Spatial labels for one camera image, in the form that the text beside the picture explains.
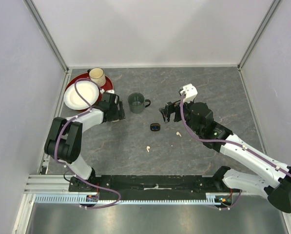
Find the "black glossy charging case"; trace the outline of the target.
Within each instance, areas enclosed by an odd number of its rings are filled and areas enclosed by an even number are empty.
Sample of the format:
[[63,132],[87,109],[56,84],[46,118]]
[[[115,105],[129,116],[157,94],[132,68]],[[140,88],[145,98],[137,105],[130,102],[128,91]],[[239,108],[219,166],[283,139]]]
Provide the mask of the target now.
[[160,131],[161,125],[159,123],[151,123],[150,130],[153,132]]

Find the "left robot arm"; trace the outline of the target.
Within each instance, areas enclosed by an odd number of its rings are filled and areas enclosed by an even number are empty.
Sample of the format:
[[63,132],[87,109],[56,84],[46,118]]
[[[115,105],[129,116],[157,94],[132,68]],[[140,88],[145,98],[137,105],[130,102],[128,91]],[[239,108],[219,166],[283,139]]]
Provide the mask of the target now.
[[96,125],[122,119],[125,119],[122,101],[118,95],[106,92],[97,105],[85,112],[68,118],[54,118],[44,152],[66,166],[80,179],[79,186],[90,192],[96,187],[96,173],[80,155],[82,134]]

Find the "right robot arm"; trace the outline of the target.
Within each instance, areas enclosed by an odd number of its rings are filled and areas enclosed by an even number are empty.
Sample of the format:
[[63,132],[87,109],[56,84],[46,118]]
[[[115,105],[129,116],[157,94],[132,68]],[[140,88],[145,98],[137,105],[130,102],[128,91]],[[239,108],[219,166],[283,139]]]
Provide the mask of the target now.
[[174,121],[182,121],[194,139],[255,172],[255,175],[249,175],[225,167],[222,175],[212,180],[216,191],[233,188],[253,192],[266,198],[278,210],[291,213],[291,165],[265,155],[216,122],[206,103],[168,102],[159,111],[165,122],[175,114]]

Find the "dark green mug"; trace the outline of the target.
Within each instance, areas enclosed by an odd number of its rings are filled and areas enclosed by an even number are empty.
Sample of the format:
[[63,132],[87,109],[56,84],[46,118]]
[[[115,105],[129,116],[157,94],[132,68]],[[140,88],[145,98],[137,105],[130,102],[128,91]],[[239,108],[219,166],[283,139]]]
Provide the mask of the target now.
[[151,101],[141,93],[132,93],[128,96],[128,104],[132,113],[140,114],[151,105]]

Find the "white paper plate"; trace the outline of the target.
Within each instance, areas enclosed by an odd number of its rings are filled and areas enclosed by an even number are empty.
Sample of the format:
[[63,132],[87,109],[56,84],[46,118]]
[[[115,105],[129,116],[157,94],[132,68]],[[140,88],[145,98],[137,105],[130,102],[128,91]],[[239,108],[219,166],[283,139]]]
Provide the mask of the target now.
[[64,93],[65,105],[73,110],[86,110],[98,99],[99,88],[90,81],[82,80],[72,84]]

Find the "cream ceramic cup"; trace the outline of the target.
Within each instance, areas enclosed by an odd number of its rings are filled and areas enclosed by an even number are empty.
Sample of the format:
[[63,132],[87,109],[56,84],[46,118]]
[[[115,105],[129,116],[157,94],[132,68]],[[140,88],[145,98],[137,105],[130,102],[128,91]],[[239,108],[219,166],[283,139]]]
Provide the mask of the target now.
[[98,86],[103,86],[106,83],[104,70],[101,68],[93,68],[88,70],[89,78]]

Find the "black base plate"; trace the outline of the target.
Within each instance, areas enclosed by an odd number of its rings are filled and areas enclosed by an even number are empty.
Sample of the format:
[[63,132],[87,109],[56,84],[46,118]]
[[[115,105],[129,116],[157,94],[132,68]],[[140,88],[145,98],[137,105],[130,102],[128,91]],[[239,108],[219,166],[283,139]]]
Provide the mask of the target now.
[[201,175],[101,175],[91,183],[115,190],[121,198],[205,198],[206,193],[239,192],[217,177]]

